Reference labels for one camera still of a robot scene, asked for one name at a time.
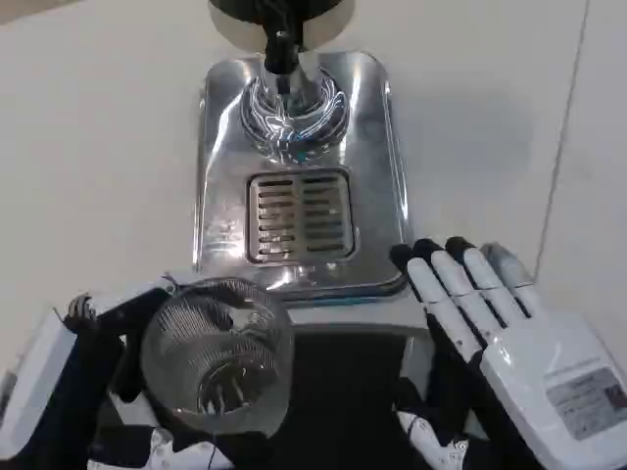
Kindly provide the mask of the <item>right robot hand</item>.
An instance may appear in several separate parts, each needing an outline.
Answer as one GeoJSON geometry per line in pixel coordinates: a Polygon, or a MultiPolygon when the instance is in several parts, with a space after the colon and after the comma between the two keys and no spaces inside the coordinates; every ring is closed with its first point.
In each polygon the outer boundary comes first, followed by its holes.
{"type": "Polygon", "coordinates": [[[543,306],[503,245],[454,236],[391,249],[434,345],[401,379],[401,429],[432,469],[622,469],[626,375],[579,314],[543,306]]]}

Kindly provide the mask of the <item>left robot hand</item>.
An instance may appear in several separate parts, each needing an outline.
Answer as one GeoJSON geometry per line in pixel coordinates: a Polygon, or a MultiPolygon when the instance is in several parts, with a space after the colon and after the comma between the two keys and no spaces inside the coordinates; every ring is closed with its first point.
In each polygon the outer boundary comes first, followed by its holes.
{"type": "Polygon", "coordinates": [[[46,311],[1,383],[5,469],[232,469],[288,409],[293,329],[241,278],[171,275],[46,311]]]}

